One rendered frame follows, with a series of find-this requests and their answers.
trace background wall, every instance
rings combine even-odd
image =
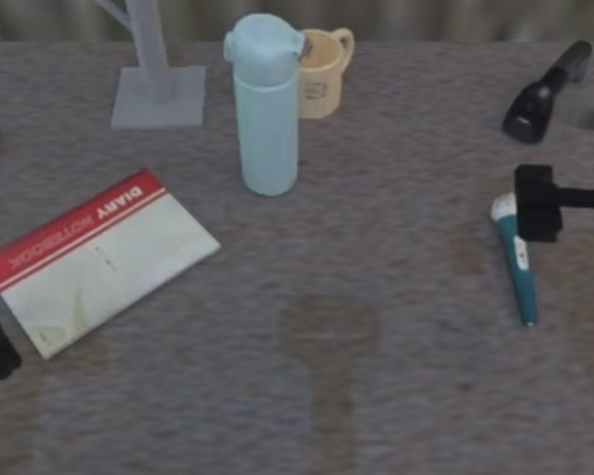
[[[116,0],[123,5],[123,0]],[[159,0],[171,40],[219,41],[241,15],[297,28],[353,29],[360,40],[594,40],[594,0]],[[0,40],[128,40],[94,0],[0,0]]]

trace mug handle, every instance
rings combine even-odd
[[[347,69],[349,62],[352,61],[352,57],[354,56],[354,33],[347,28],[339,28],[334,30],[331,35],[336,40],[339,40],[344,47],[344,58],[342,59],[341,67],[341,71],[343,72]]]

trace teal marker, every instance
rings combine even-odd
[[[491,207],[491,218],[504,242],[522,323],[526,327],[533,327],[537,324],[535,282],[528,259],[528,246],[517,232],[517,202],[514,193],[495,199]]]

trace beige mug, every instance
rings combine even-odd
[[[354,35],[303,30],[306,47],[299,59],[299,118],[323,119],[341,104],[343,76],[354,55]]]

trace gray table surface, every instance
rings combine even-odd
[[[0,301],[0,475],[594,475],[594,212],[531,246],[528,331],[488,218],[518,163],[594,185],[571,91],[540,146],[498,132],[563,47],[359,44],[265,199],[220,45],[170,46],[208,65],[204,127],[140,133],[109,129],[131,45],[0,44],[0,245],[146,166],[224,246],[49,362]]]

